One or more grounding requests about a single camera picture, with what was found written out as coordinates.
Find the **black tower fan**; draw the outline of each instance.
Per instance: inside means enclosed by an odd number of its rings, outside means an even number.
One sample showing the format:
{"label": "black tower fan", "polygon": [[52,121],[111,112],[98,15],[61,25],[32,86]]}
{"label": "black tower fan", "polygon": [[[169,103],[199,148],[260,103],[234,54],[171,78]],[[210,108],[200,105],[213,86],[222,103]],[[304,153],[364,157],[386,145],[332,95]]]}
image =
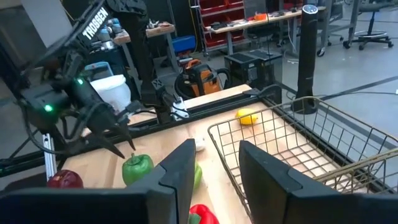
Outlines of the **black tower fan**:
{"label": "black tower fan", "polygon": [[[303,6],[296,99],[304,96],[313,96],[313,73],[317,52],[317,22],[318,8],[313,5]],[[300,114],[315,113],[317,108],[312,99],[303,99],[292,103],[292,111]]]}

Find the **red bell pepper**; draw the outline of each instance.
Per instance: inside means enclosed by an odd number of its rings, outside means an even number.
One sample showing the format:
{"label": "red bell pepper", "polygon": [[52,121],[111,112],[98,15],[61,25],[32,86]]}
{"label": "red bell pepper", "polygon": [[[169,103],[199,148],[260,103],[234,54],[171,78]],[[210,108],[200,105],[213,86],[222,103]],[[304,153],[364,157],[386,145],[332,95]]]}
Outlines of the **red bell pepper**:
{"label": "red bell pepper", "polygon": [[206,205],[198,204],[189,209],[190,214],[197,214],[200,216],[199,224],[220,224],[217,217],[210,211]]}

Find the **shop vacuum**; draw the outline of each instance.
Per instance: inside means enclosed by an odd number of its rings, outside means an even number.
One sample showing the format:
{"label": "shop vacuum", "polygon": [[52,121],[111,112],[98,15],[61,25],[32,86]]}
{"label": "shop vacuum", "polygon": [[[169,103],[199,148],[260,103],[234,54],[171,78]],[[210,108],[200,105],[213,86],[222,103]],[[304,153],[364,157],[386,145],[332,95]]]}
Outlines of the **shop vacuum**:
{"label": "shop vacuum", "polygon": [[[317,53],[317,22],[318,8],[313,5],[304,5],[302,8],[301,40],[298,53],[298,80],[296,99],[313,96],[313,74],[315,70],[315,56]],[[314,100],[304,99],[294,101],[292,111],[299,114],[312,114],[318,109]]]}
{"label": "shop vacuum", "polygon": [[[220,75],[225,75],[221,83]],[[184,100],[215,93],[231,87],[231,76],[227,68],[214,70],[198,59],[189,61],[174,83],[175,92]]]}

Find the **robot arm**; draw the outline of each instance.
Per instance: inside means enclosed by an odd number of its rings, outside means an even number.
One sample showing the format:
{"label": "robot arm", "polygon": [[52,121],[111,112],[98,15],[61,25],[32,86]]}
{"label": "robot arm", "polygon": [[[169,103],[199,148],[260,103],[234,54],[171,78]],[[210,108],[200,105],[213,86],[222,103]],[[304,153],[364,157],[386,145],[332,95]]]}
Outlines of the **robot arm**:
{"label": "robot arm", "polygon": [[[141,103],[144,106],[155,108],[160,123],[170,122],[172,120],[170,108],[174,98],[166,92],[163,84],[157,79],[152,57],[146,44],[146,6],[141,0],[95,1],[74,24],[71,34],[54,43],[41,58],[31,63],[27,70],[22,72],[22,76],[26,76],[32,68],[48,58],[66,55],[62,63],[63,70],[60,78],[21,90],[18,103],[23,111],[24,119],[37,127],[41,133],[61,136],[55,124],[59,119],[64,121],[66,116],[74,116],[77,122],[72,134],[69,135],[64,128],[64,138],[75,138],[75,134],[80,135],[81,131],[87,127],[92,132],[91,138],[95,137],[90,141],[95,140],[99,146],[124,157],[103,136],[103,133],[106,130],[119,133],[134,149],[127,125],[129,120],[122,114],[115,114],[113,108],[101,99],[90,83],[79,77],[85,65],[85,59],[90,53],[91,39],[111,16],[119,19],[131,37],[134,55],[138,60],[136,62],[137,69],[142,77]],[[31,136],[29,124],[25,123],[28,134]],[[62,142],[64,151],[56,152],[56,154],[75,154],[85,146],[87,139],[78,136],[77,140],[68,144],[65,144],[64,139],[60,139],[58,142]],[[47,152],[43,146],[35,141],[34,143],[41,150]]]}

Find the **white bucket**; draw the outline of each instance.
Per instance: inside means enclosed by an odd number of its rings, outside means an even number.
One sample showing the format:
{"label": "white bucket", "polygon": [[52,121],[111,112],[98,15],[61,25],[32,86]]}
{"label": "white bucket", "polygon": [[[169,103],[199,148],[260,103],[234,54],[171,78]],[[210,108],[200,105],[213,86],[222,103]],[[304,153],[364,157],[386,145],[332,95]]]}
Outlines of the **white bucket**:
{"label": "white bucket", "polygon": [[91,82],[103,101],[113,106],[116,113],[130,104],[131,92],[123,75],[114,75]]}

